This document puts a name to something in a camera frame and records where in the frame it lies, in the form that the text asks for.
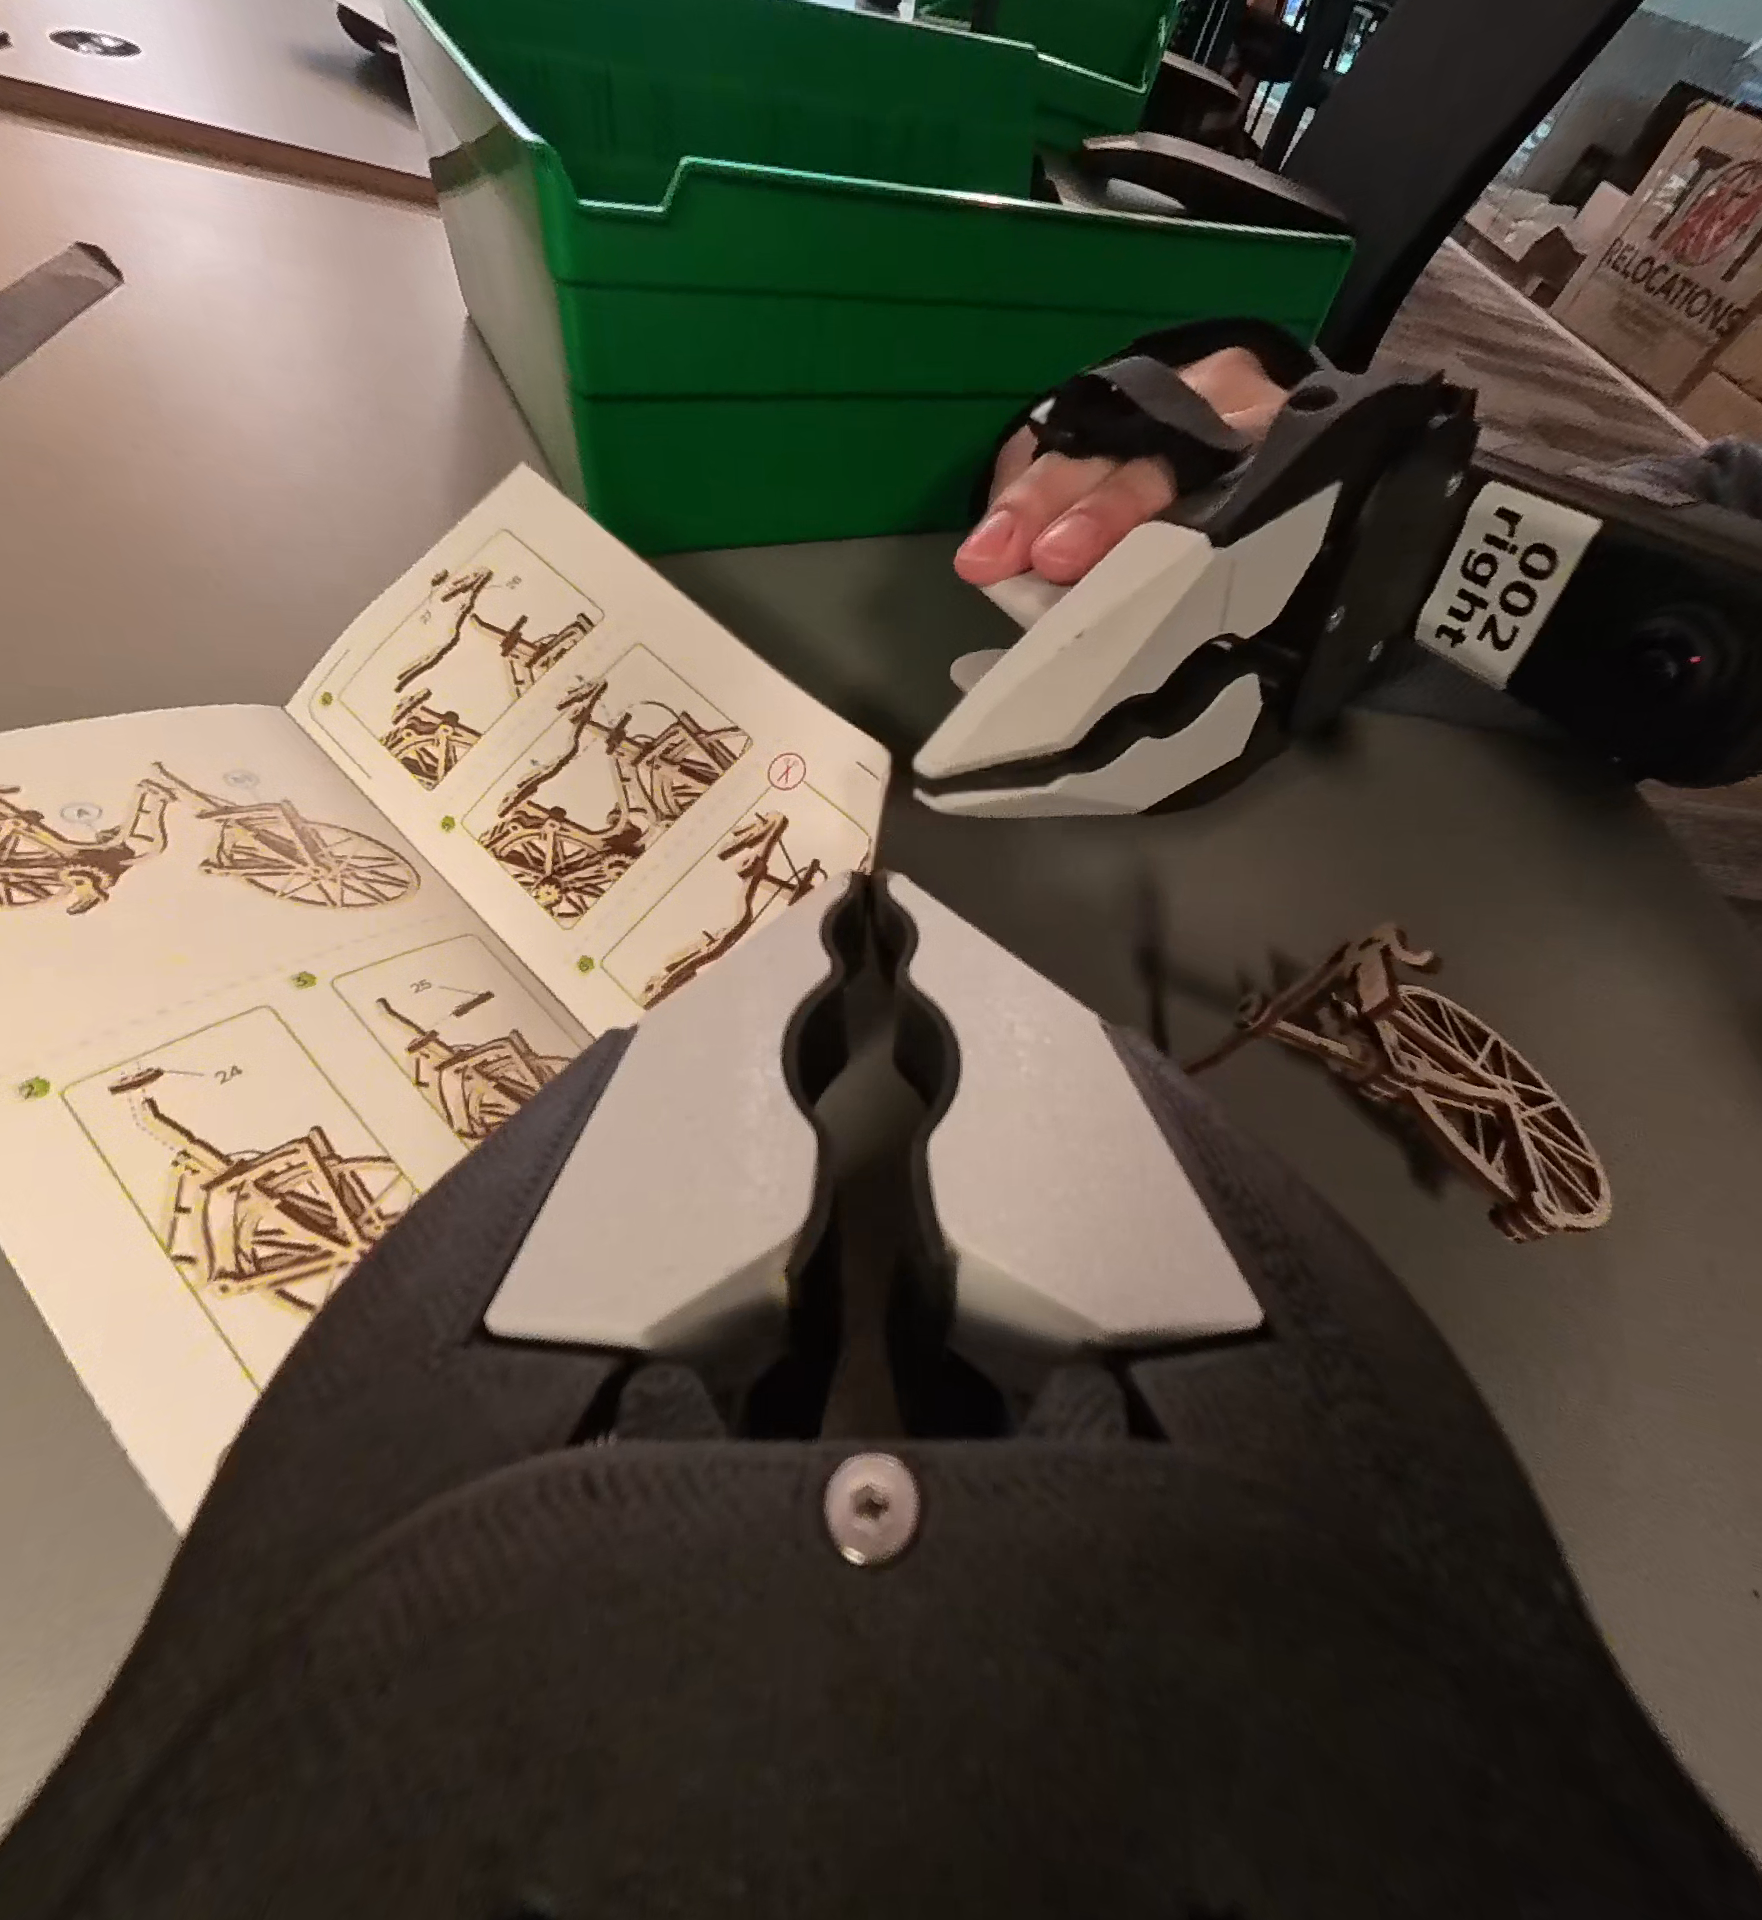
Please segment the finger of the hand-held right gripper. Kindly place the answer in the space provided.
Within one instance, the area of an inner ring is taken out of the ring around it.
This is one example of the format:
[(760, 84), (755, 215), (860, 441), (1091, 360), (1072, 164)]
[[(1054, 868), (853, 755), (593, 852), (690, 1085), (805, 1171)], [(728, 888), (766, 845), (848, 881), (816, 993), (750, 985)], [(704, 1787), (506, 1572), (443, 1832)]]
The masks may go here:
[(1061, 755), (1202, 643), (1250, 642), (1299, 591), (1339, 497), (1322, 488), (1228, 545), (1172, 521), (1135, 528), (963, 694), (916, 774), (952, 781)]
[(1250, 771), (1261, 719), (1263, 687), (1255, 675), (1239, 675), (1175, 732), (1144, 736), (1093, 771), (1012, 787), (975, 784), (936, 792), (919, 784), (916, 799), (955, 820), (1133, 820), (1206, 781)]

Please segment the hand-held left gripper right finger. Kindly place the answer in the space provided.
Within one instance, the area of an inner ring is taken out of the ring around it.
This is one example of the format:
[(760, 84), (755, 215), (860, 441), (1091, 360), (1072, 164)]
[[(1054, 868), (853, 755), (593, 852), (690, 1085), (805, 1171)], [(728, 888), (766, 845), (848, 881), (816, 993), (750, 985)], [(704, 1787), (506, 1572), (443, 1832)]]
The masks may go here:
[(895, 873), (878, 955), (921, 1103), (890, 1309), (909, 1431), (1009, 1432), (1061, 1370), (1264, 1336), (1117, 1030)]

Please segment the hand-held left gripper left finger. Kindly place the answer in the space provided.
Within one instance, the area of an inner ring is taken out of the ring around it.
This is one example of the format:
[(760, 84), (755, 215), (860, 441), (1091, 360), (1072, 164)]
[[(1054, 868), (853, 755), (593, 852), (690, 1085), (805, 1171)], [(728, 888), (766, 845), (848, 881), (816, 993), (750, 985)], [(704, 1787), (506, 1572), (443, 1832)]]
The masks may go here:
[(843, 1359), (840, 1153), (869, 878), (830, 876), (624, 1034), (484, 1317), (513, 1345), (613, 1359), (577, 1432), (683, 1367), (725, 1432), (820, 1432)]

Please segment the wooden bicycle model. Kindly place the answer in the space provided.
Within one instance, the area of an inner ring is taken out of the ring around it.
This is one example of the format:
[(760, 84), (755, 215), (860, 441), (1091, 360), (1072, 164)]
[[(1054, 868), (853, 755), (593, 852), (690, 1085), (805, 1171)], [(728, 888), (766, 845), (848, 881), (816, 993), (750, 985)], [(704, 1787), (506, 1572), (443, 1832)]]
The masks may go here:
[(1135, 881), (1132, 910), (1150, 1040), (1185, 1077), (1256, 1043), (1278, 1048), (1318, 1068), (1421, 1192), (1467, 1191), (1506, 1240), (1612, 1220), (1609, 1172), (1562, 1093), (1490, 1021), (1431, 985), (1437, 953), (1401, 926), (1378, 925), (1311, 967), (1273, 951), (1264, 975), (1221, 982), (1175, 960), (1154, 880)]

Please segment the white instruction booklet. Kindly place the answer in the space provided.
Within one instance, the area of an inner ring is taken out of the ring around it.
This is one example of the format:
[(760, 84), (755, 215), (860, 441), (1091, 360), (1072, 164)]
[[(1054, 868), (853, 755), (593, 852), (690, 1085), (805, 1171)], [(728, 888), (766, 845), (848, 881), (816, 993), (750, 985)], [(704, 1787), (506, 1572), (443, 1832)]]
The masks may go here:
[(413, 1201), (890, 784), (532, 468), (278, 708), (0, 732), (0, 1248), (175, 1531)]

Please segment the person's right hand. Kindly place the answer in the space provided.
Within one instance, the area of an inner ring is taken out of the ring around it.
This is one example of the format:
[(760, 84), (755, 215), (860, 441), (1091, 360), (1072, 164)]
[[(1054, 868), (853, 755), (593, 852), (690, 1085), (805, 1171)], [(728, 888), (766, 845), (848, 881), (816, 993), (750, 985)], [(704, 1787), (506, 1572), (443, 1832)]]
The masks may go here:
[[(1291, 391), (1248, 350), (1216, 352), (1177, 373), (1228, 429), (1255, 441), (1267, 435)], [(1023, 427), (996, 458), (986, 511), (957, 548), (953, 571), (977, 590), (1024, 574), (1069, 588), (1177, 499), (1177, 474), (1168, 460), (1120, 464), (1038, 453)]]

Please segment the plain cardboard box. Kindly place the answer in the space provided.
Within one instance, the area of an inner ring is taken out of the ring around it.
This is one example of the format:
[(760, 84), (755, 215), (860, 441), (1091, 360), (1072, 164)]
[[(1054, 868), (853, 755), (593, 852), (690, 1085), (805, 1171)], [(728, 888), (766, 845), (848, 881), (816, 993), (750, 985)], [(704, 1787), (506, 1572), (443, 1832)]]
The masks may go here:
[(1631, 196), (1610, 181), (1581, 206), (1497, 181), (1465, 213), (1457, 239), (1497, 276), (1538, 308), (1550, 308), (1623, 218)]

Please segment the black flat object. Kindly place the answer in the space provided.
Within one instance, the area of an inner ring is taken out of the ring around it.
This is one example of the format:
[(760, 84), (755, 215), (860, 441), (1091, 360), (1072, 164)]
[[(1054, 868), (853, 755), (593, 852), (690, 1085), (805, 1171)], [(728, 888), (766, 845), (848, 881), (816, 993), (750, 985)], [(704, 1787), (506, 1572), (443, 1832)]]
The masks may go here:
[(1082, 213), (1352, 237), (1348, 218), (1322, 194), (1158, 131), (1089, 137), (1077, 150), (1042, 148), (1032, 184), (1038, 194)]

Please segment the printed cardboard box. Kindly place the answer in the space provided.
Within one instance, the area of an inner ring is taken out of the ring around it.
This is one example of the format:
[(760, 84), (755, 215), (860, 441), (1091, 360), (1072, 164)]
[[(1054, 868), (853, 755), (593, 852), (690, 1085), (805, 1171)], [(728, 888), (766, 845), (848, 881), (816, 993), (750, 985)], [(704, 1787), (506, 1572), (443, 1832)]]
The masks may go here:
[(1762, 121), (1691, 110), (1550, 316), (1698, 435), (1762, 441)]

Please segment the green plastic bin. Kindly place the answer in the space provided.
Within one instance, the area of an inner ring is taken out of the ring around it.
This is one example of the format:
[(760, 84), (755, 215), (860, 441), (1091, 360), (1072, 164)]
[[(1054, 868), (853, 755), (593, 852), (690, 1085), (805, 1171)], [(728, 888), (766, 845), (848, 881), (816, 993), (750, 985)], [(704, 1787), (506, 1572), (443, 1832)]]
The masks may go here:
[(1133, 339), (1311, 344), (1352, 241), (1082, 213), (1038, 150), (1144, 91), (912, 4), (385, 4), (467, 316), (643, 555), (955, 530), (1024, 408)]
[(942, 18), (1007, 41), (1078, 74), (1135, 91), (1161, 67), (1184, 2), (913, 2), (919, 18)]

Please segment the grey desk with wooden edge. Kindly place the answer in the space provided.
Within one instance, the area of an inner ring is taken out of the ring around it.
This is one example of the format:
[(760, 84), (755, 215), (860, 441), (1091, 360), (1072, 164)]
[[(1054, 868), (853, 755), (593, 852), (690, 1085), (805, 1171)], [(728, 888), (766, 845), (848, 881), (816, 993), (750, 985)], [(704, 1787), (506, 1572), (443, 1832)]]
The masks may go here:
[(434, 203), (382, 4), (0, 2), (0, 113)]

